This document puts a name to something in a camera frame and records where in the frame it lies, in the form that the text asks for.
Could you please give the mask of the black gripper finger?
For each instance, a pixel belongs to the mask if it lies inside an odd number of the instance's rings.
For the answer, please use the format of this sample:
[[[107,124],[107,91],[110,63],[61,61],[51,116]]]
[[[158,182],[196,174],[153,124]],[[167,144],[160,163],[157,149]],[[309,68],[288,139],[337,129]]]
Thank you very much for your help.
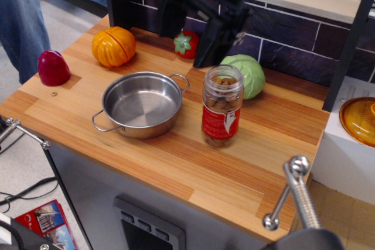
[[[242,37],[242,31],[242,20],[226,22],[219,17],[209,19],[200,38],[193,66],[199,69],[220,64],[238,37]]]
[[[185,25],[186,0],[158,0],[156,29],[162,37],[175,37]]]

